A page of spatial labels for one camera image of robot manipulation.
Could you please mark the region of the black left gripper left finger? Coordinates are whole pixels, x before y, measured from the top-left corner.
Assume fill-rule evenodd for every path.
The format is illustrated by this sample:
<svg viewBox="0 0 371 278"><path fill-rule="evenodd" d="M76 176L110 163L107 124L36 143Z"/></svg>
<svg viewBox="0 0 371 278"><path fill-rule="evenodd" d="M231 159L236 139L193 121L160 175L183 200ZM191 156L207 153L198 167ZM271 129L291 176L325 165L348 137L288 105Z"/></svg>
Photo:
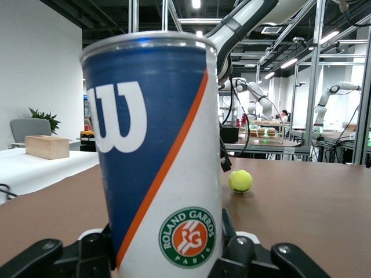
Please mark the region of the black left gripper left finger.
<svg viewBox="0 0 371 278"><path fill-rule="evenodd" d="M43 239L0 266L0 278L111 278L116 268L111 229L86 231L69 246Z"/></svg>

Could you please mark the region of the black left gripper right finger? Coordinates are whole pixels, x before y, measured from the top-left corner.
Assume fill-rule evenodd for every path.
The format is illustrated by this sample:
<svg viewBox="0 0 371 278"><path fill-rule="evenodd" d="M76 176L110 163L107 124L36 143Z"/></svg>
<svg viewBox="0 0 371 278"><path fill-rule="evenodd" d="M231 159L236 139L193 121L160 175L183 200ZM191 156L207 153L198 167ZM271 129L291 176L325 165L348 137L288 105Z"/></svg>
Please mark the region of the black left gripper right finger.
<svg viewBox="0 0 371 278"><path fill-rule="evenodd" d="M300 247L277 243L264 248L256 235L237 232L222 210L223 254L208 278L330 278Z"/></svg>

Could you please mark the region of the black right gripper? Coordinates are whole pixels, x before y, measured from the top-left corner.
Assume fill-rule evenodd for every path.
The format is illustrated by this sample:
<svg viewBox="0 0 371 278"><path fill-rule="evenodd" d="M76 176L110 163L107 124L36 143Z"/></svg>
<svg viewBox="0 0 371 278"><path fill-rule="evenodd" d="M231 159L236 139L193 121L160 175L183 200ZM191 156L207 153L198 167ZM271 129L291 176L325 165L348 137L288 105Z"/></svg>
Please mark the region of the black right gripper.
<svg viewBox="0 0 371 278"><path fill-rule="evenodd" d="M221 137L219 137L219 139L220 139L220 157L221 157L220 165L221 165L223 172L225 173L231 170L232 163L228 157L228 152L226 150L223 139Z"/></svg>

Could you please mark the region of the yellow tennis ball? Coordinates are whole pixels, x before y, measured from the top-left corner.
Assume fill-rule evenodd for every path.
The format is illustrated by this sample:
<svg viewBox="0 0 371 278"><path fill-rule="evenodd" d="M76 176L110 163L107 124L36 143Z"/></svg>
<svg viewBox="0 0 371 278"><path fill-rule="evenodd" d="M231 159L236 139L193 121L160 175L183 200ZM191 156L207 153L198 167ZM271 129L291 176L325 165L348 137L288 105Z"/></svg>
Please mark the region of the yellow tennis ball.
<svg viewBox="0 0 371 278"><path fill-rule="evenodd" d="M228 177L228 185L235 193L245 193L251 189L253 178L250 173L245 170L235 170Z"/></svg>

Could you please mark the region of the blue white tennis ball can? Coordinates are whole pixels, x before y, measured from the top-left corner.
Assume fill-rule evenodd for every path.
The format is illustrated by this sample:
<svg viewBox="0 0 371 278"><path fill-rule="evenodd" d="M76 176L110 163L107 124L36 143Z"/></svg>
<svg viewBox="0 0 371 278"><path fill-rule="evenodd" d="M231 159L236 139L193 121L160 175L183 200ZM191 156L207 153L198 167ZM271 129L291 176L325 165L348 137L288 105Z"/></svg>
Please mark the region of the blue white tennis ball can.
<svg viewBox="0 0 371 278"><path fill-rule="evenodd" d="M120 278L208 278L222 253L215 44L137 32L79 60Z"/></svg>

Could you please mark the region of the black equipment box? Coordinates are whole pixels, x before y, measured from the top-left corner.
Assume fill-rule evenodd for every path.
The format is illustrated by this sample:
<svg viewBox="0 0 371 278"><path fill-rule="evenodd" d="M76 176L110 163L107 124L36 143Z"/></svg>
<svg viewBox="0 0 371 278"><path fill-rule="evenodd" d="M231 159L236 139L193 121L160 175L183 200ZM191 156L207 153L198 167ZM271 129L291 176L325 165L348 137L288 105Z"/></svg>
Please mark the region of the black equipment box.
<svg viewBox="0 0 371 278"><path fill-rule="evenodd" d="M220 137L224 143L234 144L238 141L239 129L237 127L222 127Z"/></svg>

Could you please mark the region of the brown topped background table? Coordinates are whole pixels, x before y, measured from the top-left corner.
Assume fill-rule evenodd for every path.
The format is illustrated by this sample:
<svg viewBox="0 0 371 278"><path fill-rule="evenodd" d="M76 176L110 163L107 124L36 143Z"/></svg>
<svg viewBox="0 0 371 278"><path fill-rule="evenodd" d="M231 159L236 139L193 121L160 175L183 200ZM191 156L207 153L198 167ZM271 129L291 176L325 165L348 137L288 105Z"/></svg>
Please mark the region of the brown topped background table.
<svg viewBox="0 0 371 278"><path fill-rule="evenodd" d="M228 153L242 153L240 157L254 159L308 161L311 152L310 147L289 140L284 140L282 144L257 140L249 140L246 144L241 140L235 144L225 143L225 147Z"/></svg>

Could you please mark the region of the white table cover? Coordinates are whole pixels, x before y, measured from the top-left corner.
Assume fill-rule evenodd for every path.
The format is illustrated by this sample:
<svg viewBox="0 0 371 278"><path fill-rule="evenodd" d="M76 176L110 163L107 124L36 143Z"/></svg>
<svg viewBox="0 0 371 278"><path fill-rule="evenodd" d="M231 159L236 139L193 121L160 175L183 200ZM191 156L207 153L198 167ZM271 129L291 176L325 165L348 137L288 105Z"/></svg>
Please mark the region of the white table cover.
<svg viewBox="0 0 371 278"><path fill-rule="evenodd" d="M46 188L99 164L96 152L70 151L70 156L48 160L26 153L24 148L0 151L0 184L23 195Z"/></svg>

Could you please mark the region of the light wooden block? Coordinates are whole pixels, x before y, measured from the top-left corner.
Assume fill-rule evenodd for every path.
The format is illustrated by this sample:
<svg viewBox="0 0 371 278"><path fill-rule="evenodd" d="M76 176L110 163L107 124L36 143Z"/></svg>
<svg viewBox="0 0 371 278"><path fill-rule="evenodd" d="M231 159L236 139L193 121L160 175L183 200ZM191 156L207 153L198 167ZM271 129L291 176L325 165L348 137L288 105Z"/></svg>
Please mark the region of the light wooden block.
<svg viewBox="0 0 371 278"><path fill-rule="evenodd" d="M54 160L70 157L67 138L52 136L26 136L26 153L39 158Z"/></svg>

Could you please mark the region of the green potted plant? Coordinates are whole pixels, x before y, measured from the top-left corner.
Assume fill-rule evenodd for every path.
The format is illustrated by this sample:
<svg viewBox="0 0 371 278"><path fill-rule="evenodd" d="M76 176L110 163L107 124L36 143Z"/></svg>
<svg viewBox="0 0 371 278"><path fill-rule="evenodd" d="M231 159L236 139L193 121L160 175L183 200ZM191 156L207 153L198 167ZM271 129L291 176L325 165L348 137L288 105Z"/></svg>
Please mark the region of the green potted plant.
<svg viewBox="0 0 371 278"><path fill-rule="evenodd" d="M31 112L31 117L36 118L36 119L46 119L50 123L50 129L51 133L57 135L57 130L59 129L59 123L60 121L56 120L57 115L52 115L51 112L46 113L46 112L41 112L39 109L32 109L28 108Z"/></svg>

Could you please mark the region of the grey office chair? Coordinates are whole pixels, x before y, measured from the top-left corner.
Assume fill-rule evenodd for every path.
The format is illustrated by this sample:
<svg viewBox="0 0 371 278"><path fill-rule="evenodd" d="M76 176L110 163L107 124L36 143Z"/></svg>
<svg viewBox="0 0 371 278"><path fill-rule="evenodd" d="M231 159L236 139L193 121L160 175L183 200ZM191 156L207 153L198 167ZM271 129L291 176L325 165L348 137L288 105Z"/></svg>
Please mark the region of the grey office chair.
<svg viewBox="0 0 371 278"><path fill-rule="evenodd" d="M13 119L10 121L10 128L15 143L25 143L26 136L52 135L50 123L46 119Z"/></svg>

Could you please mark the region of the aluminium frame post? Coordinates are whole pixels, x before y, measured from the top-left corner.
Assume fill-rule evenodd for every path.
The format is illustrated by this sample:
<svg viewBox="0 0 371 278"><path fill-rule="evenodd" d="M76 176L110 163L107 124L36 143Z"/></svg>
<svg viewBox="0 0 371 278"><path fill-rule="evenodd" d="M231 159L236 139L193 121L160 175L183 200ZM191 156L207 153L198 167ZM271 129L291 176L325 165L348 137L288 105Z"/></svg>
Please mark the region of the aluminium frame post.
<svg viewBox="0 0 371 278"><path fill-rule="evenodd" d="M314 46L312 61L315 63L315 82L314 82L314 99L316 100L318 89L319 89L319 77L321 73L321 66L319 65L320 53L321 53L321 39L323 33L323 21L326 9L326 0L317 0L317 11L316 11L316 22L315 22L315 34L314 34Z"/></svg>
<svg viewBox="0 0 371 278"><path fill-rule="evenodd" d="M162 31L168 30L169 0L162 0Z"/></svg>
<svg viewBox="0 0 371 278"><path fill-rule="evenodd" d="M139 31L139 0L128 0L128 33Z"/></svg>
<svg viewBox="0 0 371 278"><path fill-rule="evenodd" d="M366 162L366 150L368 146L368 135L370 126L371 94L364 92L361 95L361 106L358 115L358 128L353 151L353 164L364 165Z"/></svg>

